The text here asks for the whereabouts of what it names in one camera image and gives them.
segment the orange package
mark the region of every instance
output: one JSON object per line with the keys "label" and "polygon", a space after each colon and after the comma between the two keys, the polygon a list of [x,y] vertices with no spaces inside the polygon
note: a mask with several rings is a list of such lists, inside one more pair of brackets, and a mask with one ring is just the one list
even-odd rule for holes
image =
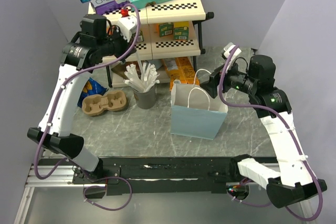
{"label": "orange package", "polygon": [[[171,59],[162,59],[166,73],[170,77],[170,88],[173,89],[174,80],[180,80],[184,84],[193,84],[195,71],[188,57],[178,57]],[[199,85],[199,80],[196,77],[196,85]]]}

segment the marble tabletop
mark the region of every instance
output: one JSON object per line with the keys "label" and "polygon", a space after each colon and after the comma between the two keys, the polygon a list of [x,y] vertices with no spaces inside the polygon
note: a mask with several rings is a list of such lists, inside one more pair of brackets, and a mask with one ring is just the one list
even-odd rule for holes
{"label": "marble tabletop", "polygon": [[[213,71],[224,63],[219,56],[221,47],[208,47],[206,54],[197,57],[197,67]],[[250,49],[241,56],[249,59]],[[239,67],[245,70],[244,62]],[[199,73],[200,82],[207,73]],[[108,87],[106,69],[96,70],[92,78]],[[85,115],[77,108],[73,134],[85,139],[85,146],[97,156],[274,156],[266,130],[253,109],[229,108],[214,140],[170,134],[171,105],[169,84],[157,85],[156,104],[149,110],[137,107],[131,88],[123,90],[129,107],[122,112],[107,111],[100,116]],[[247,95],[231,89],[227,100],[248,103]]]}

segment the gift bag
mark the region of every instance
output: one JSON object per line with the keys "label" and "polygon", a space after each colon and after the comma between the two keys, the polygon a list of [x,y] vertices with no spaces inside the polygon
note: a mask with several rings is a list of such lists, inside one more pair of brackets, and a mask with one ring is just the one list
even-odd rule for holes
{"label": "gift bag", "polygon": [[178,81],[174,82],[171,92],[171,105],[171,134],[211,140],[217,135],[228,110],[219,96],[213,99],[199,86]]}

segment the robotic arm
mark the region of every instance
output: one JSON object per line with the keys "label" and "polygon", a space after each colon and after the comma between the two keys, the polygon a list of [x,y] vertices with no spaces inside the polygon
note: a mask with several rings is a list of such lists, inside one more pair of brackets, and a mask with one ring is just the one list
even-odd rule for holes
{"label": "robotic arm", "polygon": [[[93,178],[102,177],[102,161],[84,147],[84,139],[81,136],[70,133],[78,98],[92,71],[77,75],[66,87],[63,83],[79,71],[101,63],[103,57],[119,57],[128,49],[132,34],[136,30],[137,19],[134,16],[122,17],[116,26],[109,22],[108,31],[107,21],[109,22],[106,17],[97,14],[86,15],[82,19],[81,31],[76,33],[62,51],[58,81],[47,112],[38,127],[30,128],[27,133],[28,137],[38,144],[49,127],[47,134],[44,134],[43,147],[73,160],[90,172]],[[60,89],[63,89],[63,92],[55,103]],[[55,114],[50,123],[48,120],[53,109]]]}
{"label": "robotic arm", "polygon": [[[224,48],[223,58],[226,59],[229,51],[234,47],[229,44]],[[236,89],[248,94],[250,104],[263,105],[272,108],[282,116],[290,126],[290,130],[297,138],[293,123],[293,113],[286,94],[274,87],[274,74],[276,66],[272,59],[265,55],[252,56],[246,72],[238,70],[239,51],[234,53],[228,64],[223,83],[223,93],[229,89]],[[217,96],[223,66],[215,69],[209,80],[201,84],[212,98]],[[307,156],[303,153],[300,143],[295,145],[289,130],[273,113],[255,108],[258,118],[266,128],[274,147],[280,172],[276,172],[258,163],[249,155],[241,155],[232,159],[230,174],[241,180],[247,177],[264,189],[273,205],[278,208],[308,199],[317,194],[317,188],[312,181],[312,176],[303,161]],[[327,189],[323,179],[318,179],[322,191]]]}

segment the red object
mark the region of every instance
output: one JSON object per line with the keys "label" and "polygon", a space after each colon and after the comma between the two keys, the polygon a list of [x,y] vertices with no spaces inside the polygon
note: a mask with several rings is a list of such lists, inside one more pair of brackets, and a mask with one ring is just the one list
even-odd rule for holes
{"label": "red object", "polygon": [[127,9],[121,9],[121,16],[122,17],[128,17],[128,10]]}

